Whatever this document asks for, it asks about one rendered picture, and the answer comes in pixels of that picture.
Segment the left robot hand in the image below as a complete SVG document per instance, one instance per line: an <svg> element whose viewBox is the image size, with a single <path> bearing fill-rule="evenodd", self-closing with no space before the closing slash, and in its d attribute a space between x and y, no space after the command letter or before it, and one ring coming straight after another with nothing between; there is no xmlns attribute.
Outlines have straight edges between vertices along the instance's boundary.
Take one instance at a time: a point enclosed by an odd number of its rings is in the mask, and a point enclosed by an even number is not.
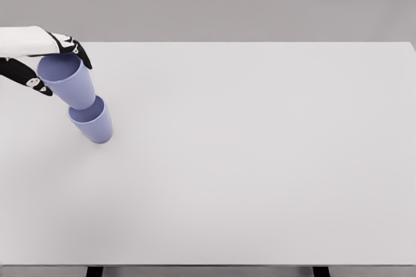
<svg viewBox="0 0 416 277"><path fill-rule="evenodd" d="M92 69L85 49L72 36L52 33L38 25L0 27L0 76L45 96L51 97L52 90L19 58L67 53L77 55L89 70Z"/></svg>

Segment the lavender blue plastic cup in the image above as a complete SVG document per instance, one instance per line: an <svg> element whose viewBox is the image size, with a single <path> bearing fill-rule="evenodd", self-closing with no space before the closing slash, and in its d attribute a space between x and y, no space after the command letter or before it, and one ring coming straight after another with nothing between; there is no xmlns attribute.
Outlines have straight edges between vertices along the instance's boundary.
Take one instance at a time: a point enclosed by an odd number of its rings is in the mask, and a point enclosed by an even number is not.
<svg viewBox="0 0 416 277"><path fill-rule="evenodd" d="M39 78L71 108L85 110L96 93L88 69L75 53L47 55L37 65Z"/></svg>
<svg viewBox="0 0 416 277"><path fill-rule="evenodd" d="M68 108L68 117L73 125L89 140L103 144L112 138L111 114L106 102L95 96L93 104L83 110Z"/></svg>

